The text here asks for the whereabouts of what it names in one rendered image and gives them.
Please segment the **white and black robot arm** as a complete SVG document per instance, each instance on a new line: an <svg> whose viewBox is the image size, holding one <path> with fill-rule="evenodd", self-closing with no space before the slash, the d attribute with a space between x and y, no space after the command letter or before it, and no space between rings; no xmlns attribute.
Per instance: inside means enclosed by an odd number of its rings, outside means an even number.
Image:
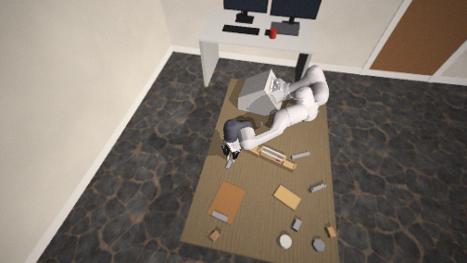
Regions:
<svg viewBox="0 0 467 263"><path fill-rule="evenodd" d="M252 150L258 145L282 134L287 127L293 124L300 121L308 122L314 120L319 112L318 107L324 105L329 96L329 89L323 71L317 65L309 67L304 77L292 83L271 77L269 91L275 104L292 98L296 102L292 106L276 111L272 119L271 128L257 136L250 121L227 120L223 127L223 138L224 143L229 147L231 152L238 151L241 148Z"/></svg>

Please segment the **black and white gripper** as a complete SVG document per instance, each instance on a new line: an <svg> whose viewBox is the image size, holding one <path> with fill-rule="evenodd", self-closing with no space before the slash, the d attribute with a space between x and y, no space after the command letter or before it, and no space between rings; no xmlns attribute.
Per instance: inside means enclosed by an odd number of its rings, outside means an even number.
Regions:
<svg viewBox="0 0 467 263"><path fill-rule="evenodd" d="M222 148L222 150L223 150L223 154L225 154L225 155L227 156L227 161L228 161L229 158L230 158L229 152L230 152L231 150L229 149L229 147L228 147L226 144L222 144L221 148ZM227 149L227 151L226 151L226 149ZM232 155L233 155L233 163L234 163L234 160L238 157L238 154L240 153L240 151L241 151L241 150L236 151L236 155L235 155L235 152L232 152Z"/></svg>

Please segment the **white short cylinder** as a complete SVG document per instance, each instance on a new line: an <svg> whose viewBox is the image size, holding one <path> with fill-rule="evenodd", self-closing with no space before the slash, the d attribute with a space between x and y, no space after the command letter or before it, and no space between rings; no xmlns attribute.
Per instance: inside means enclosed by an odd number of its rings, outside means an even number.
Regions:
<svg viewBox="0 0 467 263"><path fill-rule="evenodd" d="M292 243L291 238L288 235L282 235L279 239L279 245L283 249L290 247L291 243Z"/></svg>

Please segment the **tan flat rectangular board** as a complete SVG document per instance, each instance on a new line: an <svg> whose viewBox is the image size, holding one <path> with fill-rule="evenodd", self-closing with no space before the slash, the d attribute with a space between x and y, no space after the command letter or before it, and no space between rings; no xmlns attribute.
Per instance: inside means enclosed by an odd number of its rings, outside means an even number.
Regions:
<svg viewBox="0 0 467 263"><path fill-rule="evenodd" d="M280 185L273 197L278 199L292 210L296 209L299 201L301 200L301 198L284 188L282 185Z"/></svg>

